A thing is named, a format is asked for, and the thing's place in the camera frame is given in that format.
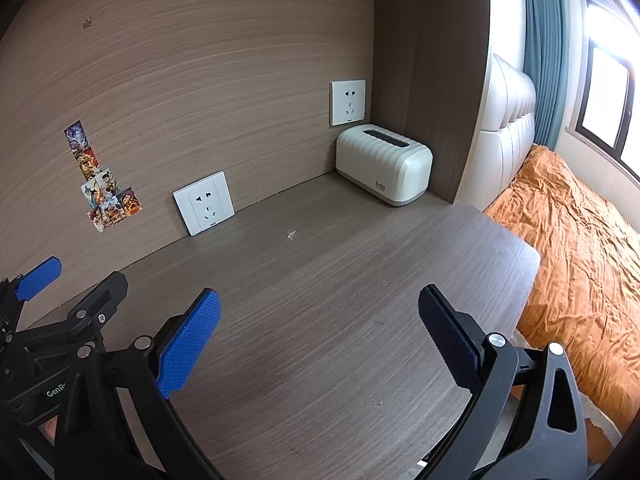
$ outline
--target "wooden desk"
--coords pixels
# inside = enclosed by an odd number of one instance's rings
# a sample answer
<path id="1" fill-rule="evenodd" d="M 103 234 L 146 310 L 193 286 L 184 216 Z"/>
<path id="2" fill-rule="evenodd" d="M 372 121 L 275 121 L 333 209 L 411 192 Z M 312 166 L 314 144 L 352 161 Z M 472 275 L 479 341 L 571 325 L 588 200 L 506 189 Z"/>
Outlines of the wooden desk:
<path id="1" fill-rule="evenodd" d="M 127 267 L 103 332 L 123 348 L 215 288 L 222 320 L 172 403 L 225 479 L 395 480 L 468 399 L 420 322 L 421 288 L 510 335 L 539 262 L 470 206 L 392 208 L 331 173 Z"/>

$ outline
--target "power outlet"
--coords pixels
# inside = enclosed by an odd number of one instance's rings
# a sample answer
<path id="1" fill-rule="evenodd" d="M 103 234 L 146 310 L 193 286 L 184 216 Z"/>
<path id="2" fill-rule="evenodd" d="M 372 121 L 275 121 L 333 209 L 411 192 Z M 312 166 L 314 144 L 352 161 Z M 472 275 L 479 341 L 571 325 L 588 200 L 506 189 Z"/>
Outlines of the power outlet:
<path id="1" fill-rule="evenodd" d="M 191 236 L 234 215 L 223 171 L 175 191 L 174 199 Z"/>
<path id="2" fill-rule="evenodd" d="M 331 126 L 346 124 L 364 119 L 366 82 L 331 82 Z"/>

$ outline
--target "cartoon character sticker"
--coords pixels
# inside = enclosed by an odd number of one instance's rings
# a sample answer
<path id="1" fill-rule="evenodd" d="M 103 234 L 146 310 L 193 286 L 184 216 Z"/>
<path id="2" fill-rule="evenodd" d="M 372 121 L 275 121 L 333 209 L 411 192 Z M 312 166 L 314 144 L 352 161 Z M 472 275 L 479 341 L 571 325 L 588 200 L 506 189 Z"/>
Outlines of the cartoon character sticker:
<path id="1" fill-rule="evenodd" d="M 136 198 L 130 187 L 117 195 L 117 198 L 127 216 L 131 216 L 142 209 L 140 200 Z"/>
<path id="2" fill-rule="evenodd" d="M 100 186 L 96 182 L 95 177 L 87 180 L 86 183 L 82 184 L 80 189 L 82 190 L 82 193 L 84 194 L 85 198 L 89 202 L 91 209 L 97 208 L 101 203 L 103 203 L 108 198 L 107 196 L 104 195 L 104 193 L 100 189 Z"/>
<path id="3" fill-rule="evenodd" d="M 65 130 L 66 140 L 69 143 L 69 147 L 71 151 L 74 153 L 74 157 L 78 158 L 80 153 L 87 150 L 89 146 L 89 141 L 86 138 L 86 134 L 84 133 L 84 128 L 80 121 L 76 121 L 71 126 L 69 126 Z"/>
<path id="4" fill-rule="evenodd" d="M 102 211 L 102 225 L 105 229 L 127 217 L 120 202 L 118 202 L 118 199 L 114 196 L 100 204 L 100 210 Z"/>
<path id="5" fill-rule="evenodd" d="M 116 179 L 109 168 L 97 174 L 95 176 L 95 179 L 98 182 L 98 186 L 100 186 L 100 188 L 104 191 L 104 194 L 107 198 L 111 198 L 112 196 L 115 196 L 120 192 L 118 183 L 116 182 Z"/>
<path id="6" fill-rule="evenodd" d="M 98 164 L 98 159 L 91 148 L 87 148 L 78 155 L 78 166 L 87 180 L 100 173 L 100 164 Z"/>
<path id="7" fill-rule="evenodd" d="M 94 227 L 98 229 L 99 233 L 104 231 L 104 225 L 102 224 L 102 209 L 100 209 L 100 206 L 89 211 L 87 216 L 89 217 L 89 220 L 94 223 Z"/>

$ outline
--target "wrinkled orange blanket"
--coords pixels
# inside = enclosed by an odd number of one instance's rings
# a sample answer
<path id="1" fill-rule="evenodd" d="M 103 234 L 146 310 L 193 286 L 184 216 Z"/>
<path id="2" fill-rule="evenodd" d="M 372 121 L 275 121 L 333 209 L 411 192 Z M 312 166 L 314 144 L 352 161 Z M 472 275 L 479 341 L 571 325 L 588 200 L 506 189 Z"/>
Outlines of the wrinkled orange blanket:
<path id="1" fill-rule="evenodd" d="M 542 257 L 518 330 L 534 348 L 561 342 L 624 433 L 640 408 L 640 236 L 542 146 L 485 213 Z"/>

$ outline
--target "metal rivet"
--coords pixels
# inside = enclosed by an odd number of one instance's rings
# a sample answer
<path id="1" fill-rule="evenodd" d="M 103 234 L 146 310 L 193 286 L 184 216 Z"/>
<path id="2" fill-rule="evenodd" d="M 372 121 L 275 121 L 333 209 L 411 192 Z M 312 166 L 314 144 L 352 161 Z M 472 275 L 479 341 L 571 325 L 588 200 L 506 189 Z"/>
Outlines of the metal rivet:
<path id="1" fill-rule="evenodd" d="M 135 341 L 135 343 L 133 343 L 133 345 L 138 350 L 146 350 L 147 348 L 149 348 L 151 346 L 151 338 L 148 335 L 142 335 L 138 339 L 136 339 L 136 341 Z"/>
<path id="2" fill-rule="evenodd" d="M 500 334 L 491 334 L 489 336 L 489 343 L 491 343 L 493 346 L 497 346 L 498 348 L 507 344 L 504 337 Z"/>
<path id="3" fill-rule="evenodd" d="M 564 348 L 560 343 L 549 343 L 549 351 L 555 355 L 562 355 L 564 353 Z"/>
<path id="4" fill-rule="evenodd" d="M 90 353 L 91 353 L 91 347 L 89 345 L 81 346 L 78 349 L 78 357 L 81 359 L 84 359 L 85 357 L 89 357 Z"/>

